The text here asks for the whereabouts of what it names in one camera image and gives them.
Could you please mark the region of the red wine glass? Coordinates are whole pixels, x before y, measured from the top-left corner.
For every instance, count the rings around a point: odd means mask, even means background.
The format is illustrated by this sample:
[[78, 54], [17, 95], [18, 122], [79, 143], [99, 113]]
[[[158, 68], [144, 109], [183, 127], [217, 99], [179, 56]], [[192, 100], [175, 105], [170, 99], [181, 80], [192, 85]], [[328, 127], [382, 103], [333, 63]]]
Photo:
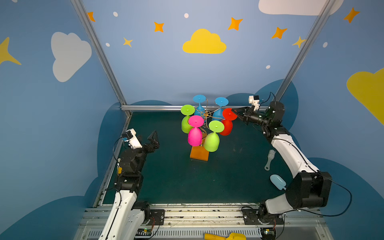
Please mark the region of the red wine glass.
[[233, 121], [237, 119], [237, 115], [233, 112], [232, 108], [227, 108], [223, 110], [223, 120], [221, 123], [224, 125], [224, 130], [220, 132], [222, 136], [228, 136], [233, 129]]

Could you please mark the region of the green wine glass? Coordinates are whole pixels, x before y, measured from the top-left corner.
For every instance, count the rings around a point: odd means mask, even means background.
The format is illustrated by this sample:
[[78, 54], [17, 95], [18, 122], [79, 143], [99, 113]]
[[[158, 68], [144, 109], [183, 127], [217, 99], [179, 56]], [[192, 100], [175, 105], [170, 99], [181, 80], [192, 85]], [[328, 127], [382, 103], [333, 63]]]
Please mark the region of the green wine glass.
[[191, 118], [192, 115], [194, 115], [195, 107], [192, 105], [184, 105], [181, 107], [181, 113], [185, 116], [182, 120], [182, 131], [185, 134], [188, 134], [190, 130], [193, 128], [189, 124], [189, 119]]
[[220, 138], [218, 133], [221, 133], [225, 126], [220, 121], [211, 121], [209, 123], [209, 129], [212, 131], [207, 135], [204, 142], [204, 148], [208, 152], [215, 152], [219, 148]]

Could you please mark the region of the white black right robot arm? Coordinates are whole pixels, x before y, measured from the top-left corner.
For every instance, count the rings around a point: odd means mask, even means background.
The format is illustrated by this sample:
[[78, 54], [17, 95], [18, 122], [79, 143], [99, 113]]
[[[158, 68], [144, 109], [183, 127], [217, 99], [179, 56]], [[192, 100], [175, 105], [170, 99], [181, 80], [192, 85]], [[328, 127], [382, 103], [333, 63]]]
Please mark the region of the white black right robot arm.
[[246, 124], [261, 126], [263, 135], [279, 152], [293, 176], [284, 194], [261, 202], [259, 221], [266, 224], [297, 209], [325, 207], [332, 177], [327, 172], [319, 171], [294, 143], [290, 132], [282, 125], [284, 105], [272, 101], [265, 113], [258, 113], [253, 107], [235, 108], [232, 111]]

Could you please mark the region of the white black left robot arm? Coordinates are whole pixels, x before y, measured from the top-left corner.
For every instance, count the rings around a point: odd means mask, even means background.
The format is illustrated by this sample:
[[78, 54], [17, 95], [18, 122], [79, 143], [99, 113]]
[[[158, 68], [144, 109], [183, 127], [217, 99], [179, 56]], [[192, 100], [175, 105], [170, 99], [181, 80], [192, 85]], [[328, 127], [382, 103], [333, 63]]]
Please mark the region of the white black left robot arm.
[[151, 218], [148, 202], [138, 202], [144, 177], [142, 169], [147, 155], [160, 147], [157, 131], [148, 137], [149, 142], [142, 145], [136, 131], [129, 129], [122, 134], [129, 148], [124, 150], [118, 160], [118, 175], [114, 190], [115, 200], [100, 240], [133, 240], [140, 226]]

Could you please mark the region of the right blue wine glass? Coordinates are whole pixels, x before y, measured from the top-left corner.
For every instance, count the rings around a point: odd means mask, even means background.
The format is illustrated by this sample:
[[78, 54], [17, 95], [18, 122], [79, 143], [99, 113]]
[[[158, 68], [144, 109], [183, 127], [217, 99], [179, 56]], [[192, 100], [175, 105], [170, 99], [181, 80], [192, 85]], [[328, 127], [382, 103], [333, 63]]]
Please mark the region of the right blue wine glass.
[[224, 119], [223, 117], [223, 107], [227, 106], [229, 104], [229, 100], [224, 97], [218, 97], [215, 99], [215, 104], [219, 106], [218, 109], [216, 109], [212, 114], [212, 120], [213, 121], [221, 121]]

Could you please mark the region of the blue wine glass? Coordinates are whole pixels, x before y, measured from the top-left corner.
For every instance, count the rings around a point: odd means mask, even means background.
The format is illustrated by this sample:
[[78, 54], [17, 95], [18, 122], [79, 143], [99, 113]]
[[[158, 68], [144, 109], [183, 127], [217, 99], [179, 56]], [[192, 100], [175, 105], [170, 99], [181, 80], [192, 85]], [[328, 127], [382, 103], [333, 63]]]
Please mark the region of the blue wine glass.
[[212, 120], [213, 121], [221, 121], [224, 119], [223, 117], [223, 107], [227, 106], [229, 104], [229, 100], [224, 97], [218, 97], [215, 99], [215, 104], [219, 106], [218, 109], [216, 109], [212, 114]]
[[201, 116], [202, 114], [204, 114], [205, 109], [203, 108], [202, 103], [205, 102], [206, 100], [207, 99], [204, 95], [196, 95], [193, 97], [193, 101], [195, 103], [198, 103], [198, 107], [196, 108], [194, 113], [195, 116]]

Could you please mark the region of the left blue wine glass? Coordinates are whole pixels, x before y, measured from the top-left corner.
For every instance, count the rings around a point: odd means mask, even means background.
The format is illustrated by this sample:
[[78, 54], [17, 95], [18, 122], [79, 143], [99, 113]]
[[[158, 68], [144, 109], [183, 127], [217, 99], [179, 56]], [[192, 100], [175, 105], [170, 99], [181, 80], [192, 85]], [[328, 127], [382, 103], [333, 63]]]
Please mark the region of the left blue wine glass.
[[207, 99], [204, 95], [196, 95], [193, 97], [193, 101], [195, 103], [198, 103], [198, 107], [196, 108], [194, 113], [195, 116], [201, 116], [202, 114], [204, 114], [205, 109], [203, 108], [202, 103], [205, 102], [206, 100]]

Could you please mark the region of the white dish brush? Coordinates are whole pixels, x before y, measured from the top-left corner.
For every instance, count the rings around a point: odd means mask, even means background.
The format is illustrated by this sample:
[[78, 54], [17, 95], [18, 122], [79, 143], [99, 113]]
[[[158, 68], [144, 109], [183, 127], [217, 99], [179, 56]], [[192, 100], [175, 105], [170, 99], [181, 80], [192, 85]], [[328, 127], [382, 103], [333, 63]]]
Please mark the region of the white dish brush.
[[271, 162], [275, 158], [276, 151], [275, 150], [269, 150], [268, 156], [267, 156], [267, 163], [264, 167], [266, 171], [270, 170]]

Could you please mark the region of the light blue scoop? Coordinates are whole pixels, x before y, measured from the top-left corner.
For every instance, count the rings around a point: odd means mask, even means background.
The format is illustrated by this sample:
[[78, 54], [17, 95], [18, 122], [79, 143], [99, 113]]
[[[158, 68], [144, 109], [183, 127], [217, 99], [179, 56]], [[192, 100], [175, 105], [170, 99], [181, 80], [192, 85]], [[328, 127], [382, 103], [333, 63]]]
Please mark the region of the light blue scoop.
[[270, 181], [272, 182], [273, 185], [277, 189], [281, 190], [286, 190], [287, 183], [279, 176], [279, 175], [271, 175], [270, 176]]

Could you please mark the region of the aluminium front base rails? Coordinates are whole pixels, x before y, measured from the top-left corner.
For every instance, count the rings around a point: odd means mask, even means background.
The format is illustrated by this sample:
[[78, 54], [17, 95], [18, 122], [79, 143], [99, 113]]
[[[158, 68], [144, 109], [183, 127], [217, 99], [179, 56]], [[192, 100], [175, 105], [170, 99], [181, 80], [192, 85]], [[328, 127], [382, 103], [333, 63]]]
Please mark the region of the aluminium front base rails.
[[245, 225], [241, 208], [253, 203], [153, 204], [165, 210], [163, 226], [155, 226], [155, 240], [202, 240], [205, 233], [228, 237], [240, 233], [248, 240], [259, 240], [268, 229], [276, 229], [279, 240], [331, 240], [333, 236], [323, 217], [307, 212], [290, 212], [283, 225]]

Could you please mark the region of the aluminium right corner post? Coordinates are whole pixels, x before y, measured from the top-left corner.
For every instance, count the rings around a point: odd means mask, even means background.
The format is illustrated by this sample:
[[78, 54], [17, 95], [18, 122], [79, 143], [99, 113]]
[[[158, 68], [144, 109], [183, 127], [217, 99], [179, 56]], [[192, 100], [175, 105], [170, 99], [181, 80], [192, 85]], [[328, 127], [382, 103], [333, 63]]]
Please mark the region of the aluminium right corner post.
[[325, 1], [325, 4], [320, 11], [317, 19], [315, 20], [312, 28], [310, 29], [307, 40], [302, 44], [295, 60], [293, 61], [292, 66], [290, 67], [286, 77], [282, 81], [280, 87], [278, 88], [277, 92], [275, 93], [274, 100], [280, 101], [282, 97], [284, 96], [286, 90], [288, 89], [288, 86], [294, 79], [294, 76], [298, 72], [300, 66], [304, 62], [308, 52], [310, 51], [312, 45], [316, 41], [318, 35], [322, 31], [324, 25], [326, 24], [329, 16], [331, 15], [331, 10], [333, 6], [335, 5], [336, 0], [327, 0]]

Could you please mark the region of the aluminium corner post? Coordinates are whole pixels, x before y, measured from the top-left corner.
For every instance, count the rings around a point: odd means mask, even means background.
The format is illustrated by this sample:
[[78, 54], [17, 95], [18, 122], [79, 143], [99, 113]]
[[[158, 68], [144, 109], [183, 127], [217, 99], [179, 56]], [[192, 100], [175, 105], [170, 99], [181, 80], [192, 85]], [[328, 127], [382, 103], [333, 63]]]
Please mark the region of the aluminium corner post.
[[88, 13], [86, 12], [86, 8], [83, 4], [83, 1], [79, 0], [71, 0], [71, 3], [74, 6], [74, 9], [92, 43], [92, 46], [102, 64], [102, 67], [107, 75], [107, 78], [121, 104], [121, 110], [125, 112], [126, 116], [130, 118], [132, 116], [131, 111], [129, 110], [123, 110], [122, 107], [127, 104], [127, 101], [124, 97], [124, 94], [122, 92], [122, 89], [117, 81], [117, 78], [112, 70], [112, 67], [106, 57], [106, 54], [103, 50], [103, 47], [98, 39], [98, 36], [95, 32], [95, 29], [92, 25], [92, 21], [90, 20]]
[[286, 77], [282, 81], [280, 87], [278, 88], [277, 92], [275, 93], [274, 100], [280, 101], [282, 97], [284, 96], [286, 90], [288, 89], [288, 86], [294, 79], [294, 76], [298, 72], [300, 66], [304, 62], [308, 52], [310, 51], [312, 45], [316, 41], [318, 35], [322, 31], [324, 25], [326, 24], [329, 16], [331, 15], [331, 10], [333, 6], [335, 5], [336, 0], [327, 0], [325, 1], [325, 4], [320, 11], [317, 19], [315, 20], [312, 28], [310, 29], [307, 40], [302, 44], [295, 60], [293, 61], [292, 66], [290, 67]]

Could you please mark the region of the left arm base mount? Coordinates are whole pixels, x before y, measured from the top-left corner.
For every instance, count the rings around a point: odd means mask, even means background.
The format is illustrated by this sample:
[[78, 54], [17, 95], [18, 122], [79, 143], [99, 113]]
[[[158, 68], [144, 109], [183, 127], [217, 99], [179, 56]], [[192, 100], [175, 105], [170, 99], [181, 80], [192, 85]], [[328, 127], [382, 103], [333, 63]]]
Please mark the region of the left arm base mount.
[[154, 209], [147, 201], [135, 202], [132, 210], [140, 210], [144, 212], [144, 225], [163, 226], [165, 220], [164, 209]]

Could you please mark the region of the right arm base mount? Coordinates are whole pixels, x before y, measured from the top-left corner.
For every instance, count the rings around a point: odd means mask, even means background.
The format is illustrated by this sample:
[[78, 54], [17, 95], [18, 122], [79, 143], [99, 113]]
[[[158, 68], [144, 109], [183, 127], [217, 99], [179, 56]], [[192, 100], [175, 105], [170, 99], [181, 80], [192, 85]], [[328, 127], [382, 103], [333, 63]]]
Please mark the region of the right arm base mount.
[[241, 208], [245, 225], [283, 225], [282, 215], [270, 214], [264, 205], [257, 209], [245, 206]]

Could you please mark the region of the aluminium left corner post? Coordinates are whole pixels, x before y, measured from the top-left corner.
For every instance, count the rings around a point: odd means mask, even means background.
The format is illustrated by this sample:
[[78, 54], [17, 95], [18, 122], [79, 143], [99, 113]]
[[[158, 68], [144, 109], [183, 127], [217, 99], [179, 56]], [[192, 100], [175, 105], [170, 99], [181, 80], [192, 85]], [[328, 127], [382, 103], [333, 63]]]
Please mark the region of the aluminium left corner post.
[[112, 70], [112, 67], [106, 57], [106, 54], [103, 50], [103, 47], [98, 39], [98, 36], [95, 32], [95, 29], [92, 25], [92, 21], [90, 20], [88, 13], [86, 12], [86, 8], [83, 4], [83, 1], [79, 0], [71, 0], [71, 3], [74, 6], [74, 9], [92, 43], [92, 46], [102, 64], [102, 67], [107, 75], [107, 78], [121, 104], [121, 110], [125, 112], [126, 116], [130, 118], [132, 116], [131, 111], [129, 110], [123, 110], [122, 107], [127, 104], [127, 101], [124, 97], [124, 94], [122, 92], [122, 89], [117, 81], [117, 78]]

